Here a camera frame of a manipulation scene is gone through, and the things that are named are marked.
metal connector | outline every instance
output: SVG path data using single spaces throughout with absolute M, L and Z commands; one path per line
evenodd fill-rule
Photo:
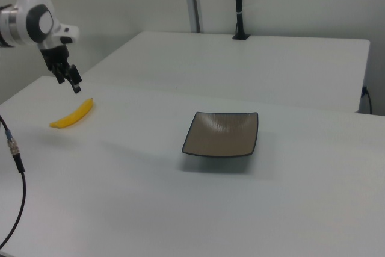
M 17 142 L 14 138 L 8 139 L 8 147 L 10 147 L 11 154 L 13 156 L 20 153 L 19 147 L 17 146 Z

yellow banana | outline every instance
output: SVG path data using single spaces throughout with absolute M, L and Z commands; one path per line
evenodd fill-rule
M 81 104 L 80 107 L 78 107 L 73 113 L 69 114 L 66 117 L 63 117 L 60 120 L 57 120 L 56 122 L 50 123 L 49 126 L 57 129 L 62 129 L 66 126 L 73 125 L 82 117 L 84 117 L 92 109 L 93 105 L 93 99 L 86 99 L 83 104 Z

brown ceramic plate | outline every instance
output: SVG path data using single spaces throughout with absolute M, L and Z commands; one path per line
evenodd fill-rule
M 196 113 L 182 152 L 194 156 L 249 156 L 258 135 L 258 113 Z

cable connector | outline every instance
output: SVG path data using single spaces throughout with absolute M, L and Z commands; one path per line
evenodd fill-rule
M 17 170 L 19 171 L 19 173 L 25 172 L 22 158 L 20 156 L 20 150 L 16 140 L 12 136 L 12 133 L 9 129 L 5 131 L 5 135 L 7 136 L 8 147 L 10 148 L 12 157 L 14 159 L 14 162 L 16 163 Z

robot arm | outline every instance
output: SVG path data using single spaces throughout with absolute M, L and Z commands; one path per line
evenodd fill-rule
M 0 7 L 0 48 L 36 44 L 58 82 L 68 80 L 75 93 L 82 79 L 67 61 L 66 44 L 78 38 L 79 28 L 59 23 L 51 0 L 16 0 L 14 7 Z

